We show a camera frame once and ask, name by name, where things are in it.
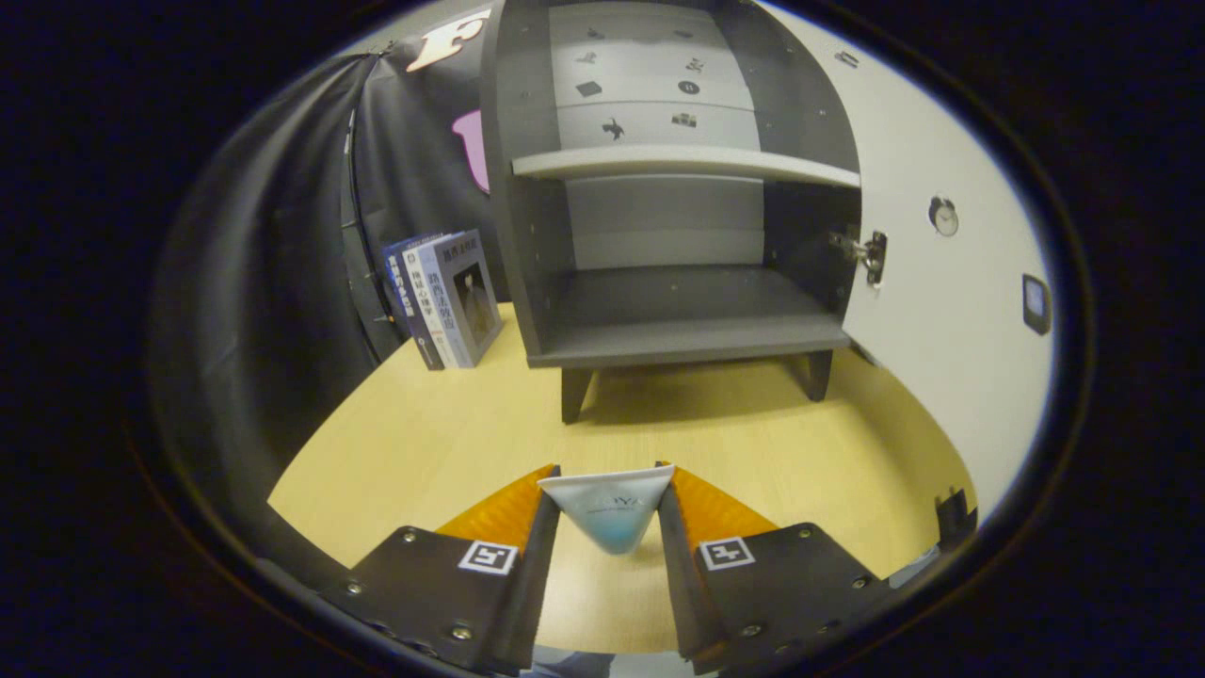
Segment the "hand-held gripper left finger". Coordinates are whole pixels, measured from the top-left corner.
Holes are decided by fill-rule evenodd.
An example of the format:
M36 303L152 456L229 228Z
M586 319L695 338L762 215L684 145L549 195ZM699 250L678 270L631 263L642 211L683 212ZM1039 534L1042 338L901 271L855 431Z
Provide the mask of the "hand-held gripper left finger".
M321 589L353 621L427 658L480 674L529 670L560 511L518 477L439 529L396 527Z

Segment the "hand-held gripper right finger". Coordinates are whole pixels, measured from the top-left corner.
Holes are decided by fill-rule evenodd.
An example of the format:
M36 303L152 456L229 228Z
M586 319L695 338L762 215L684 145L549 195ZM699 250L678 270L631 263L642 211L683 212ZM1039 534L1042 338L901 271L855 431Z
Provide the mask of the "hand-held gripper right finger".
M696 676L809 667L890 596L818 524L778 526L687 468L658 508L677 652Z

